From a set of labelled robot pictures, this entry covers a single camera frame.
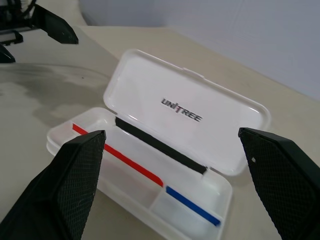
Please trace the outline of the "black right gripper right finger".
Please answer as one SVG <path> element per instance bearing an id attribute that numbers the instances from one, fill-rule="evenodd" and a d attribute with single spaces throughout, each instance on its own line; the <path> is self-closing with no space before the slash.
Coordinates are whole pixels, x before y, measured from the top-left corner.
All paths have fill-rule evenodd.
<path id="1" fill-rule="evenodd" d="M 282 240 L 320 240 L 320 167 L 292 140 L 241 127 L 249 171 Z"/>

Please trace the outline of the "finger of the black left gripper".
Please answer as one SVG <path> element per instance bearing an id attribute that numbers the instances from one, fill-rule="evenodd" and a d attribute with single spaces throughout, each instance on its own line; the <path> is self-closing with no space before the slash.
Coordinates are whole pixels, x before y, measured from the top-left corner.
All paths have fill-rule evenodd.
<path id="1" fill-rule="evenodd" d="M 36 4 L 31 17 L 31 26 L 41 29 L 61 44 L 77 45 L 79 39 L 73 28 L 61 17 Z"/>
<path id="2" fill-rule="evenodd" d="M 0 64 L 10 64 L 15 62 L 16 60 L 13 55 L 2 44 L 0 44 Z"/>

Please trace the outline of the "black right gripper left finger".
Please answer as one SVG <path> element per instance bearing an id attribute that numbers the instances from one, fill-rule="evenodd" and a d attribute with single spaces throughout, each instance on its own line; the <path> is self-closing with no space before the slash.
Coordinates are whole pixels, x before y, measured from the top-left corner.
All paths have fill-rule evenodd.
<path id="1" fill-rule="evenodd" d="M 81 240 L 95 198 L 106 133 L 64 143 L 0 223 L 0 240 Z"/>

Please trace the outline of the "white plastic pencil case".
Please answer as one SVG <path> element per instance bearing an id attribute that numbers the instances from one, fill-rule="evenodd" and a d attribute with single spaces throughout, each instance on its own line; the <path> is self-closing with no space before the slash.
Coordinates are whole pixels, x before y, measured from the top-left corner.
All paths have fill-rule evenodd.
<path id="1" fill-rule="evenodd" d="M 47 149 L 104 130 L 98 189 L 168 240 L 220 240 L 247 167 L 241 127 L 265 130 L 263 105 L 140 50 L 126 51 L 91 108 L 52 128 Z"/>

